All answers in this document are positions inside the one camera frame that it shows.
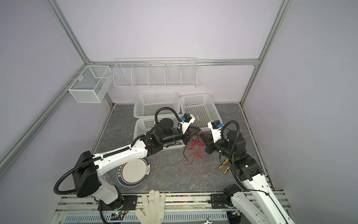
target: glove finger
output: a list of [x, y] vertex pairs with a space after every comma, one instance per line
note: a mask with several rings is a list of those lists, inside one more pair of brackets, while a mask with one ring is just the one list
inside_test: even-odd
[[142, 203], [143, 203], [144, 210], [147, 210], [147, 208], [149, 208], [149, 202], [148, 202], [148, 196], [146, 194], [142, 195]]
[[159, 203], [160, 203], [159, 191], [155, 191], [154, 192], [154, 204], [159, 205]]
[[151, 190], [151, 191], [149, 192], [149, 203], [150, 203], [151, 205], [153, 205], [153, 203], [154, 203], [154, 190]]
[[162, 193], [160, 196], [160, 204], [161, 205], [165, 205], [165, 197], [166, 197], [166, 193]]
[[136, 209], [135, 215], [137, 216], [141, 224], [150, 224], [150, 222], [148, 221], [147, 217], [144, 215], [142, 210]]

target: white label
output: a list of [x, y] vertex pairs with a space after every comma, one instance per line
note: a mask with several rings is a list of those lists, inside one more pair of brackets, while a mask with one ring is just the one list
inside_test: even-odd
[[81, 82], [82, 79], [83, 79], [83, 75], [80, 75], [77, 80], [78, 80], [78, 82]]

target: white glove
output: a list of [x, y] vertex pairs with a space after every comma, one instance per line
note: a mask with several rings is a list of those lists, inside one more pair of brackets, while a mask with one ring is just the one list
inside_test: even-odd
[[135, 214], [141, 224], [162, 224], [164, 220], [165, 197], [165, 193], [159, 196], [159, 191], [154, 192], [154, 190], [149, 192], [149, 201], [146, 194], [142, 195], [145, 215], [142, 210], [135, 210]]

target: robotic arm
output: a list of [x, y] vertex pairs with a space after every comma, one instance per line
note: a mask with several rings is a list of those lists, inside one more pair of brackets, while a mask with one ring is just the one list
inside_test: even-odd
[[[157, 116], [162, 110], [171, 110], [176, 115], [177, 128], [169, 118], [158, 121]], [[119, 165], [161, 151], [164, 144], [179, 140], [187, 144], [200, 131], [199, 127], [191, 125], [194, 120], [192, 114], [184, 114], [180, 118], [172, 108], [159, 109], [155, 113], [155, 126], [149, 132], [136, 137], [131, 144], [94, 155], [90, 151], [82, 153], [75, 167], [57, 181], [54, 192], [60, 195], [76, 193], [77, 197], [93, 196], [100, 200], [99, 209], [102, 203], [106, 205], [107, 210], [120, 209], [125, 203], [122, 194], [119, 189], [104, 181], [101, 176]], [[237, 130], [229, 131], [225, 139], [223, 131], [231, 123], [236, 124]], [[211, 154], [216, 151], [227, 157], [231, 172], [240, 186], [239, 188], [237, 185], [231, 185], [224, 189], [222, 202], [239, 209], [251, 223], [294, 224], [268, 187], [261, 167], [246, 153], [246, 142], [240, 133], [238, 123], [230, 121], [222, 126], [220, 121], [213, 121], [209, 122], [208, 126], [212, 131], [212, 136], [200, 135], [206, 145], [206, 152]], [[70, 174], [73, 176], [75, 189], [60, 191], [59, 185]], [[246, 190], [256, 196], [263, 213], [246, 198], [242, 192]]]

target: white wall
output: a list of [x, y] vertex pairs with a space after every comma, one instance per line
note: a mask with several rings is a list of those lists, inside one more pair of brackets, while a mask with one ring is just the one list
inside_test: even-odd
[[81, 67], [42, 0], [0, 7], [0, 156]]
[[214, 102], [240, 101], [254, 66], [198, 66], [196, 88], [134, 88], [119, 89], [111, 86], [108, 93], [114, 103], [134, 103], [137, 94], [146, 92], [177, 91], [179, 96], [209, 93]]
[[298, 223], [357, 223], [358, 1], [294, 1], [248, 113]]
[[258, 58], [281, 0], [58, 0], [92, 61]]
[[[77, 103], [68, 95], [0, 181], [1, 223], [47, 224], [61, 199], [56, 181], [92, 149], [108, 104]], [[60, 190], [74, 186], [72, 176]]]

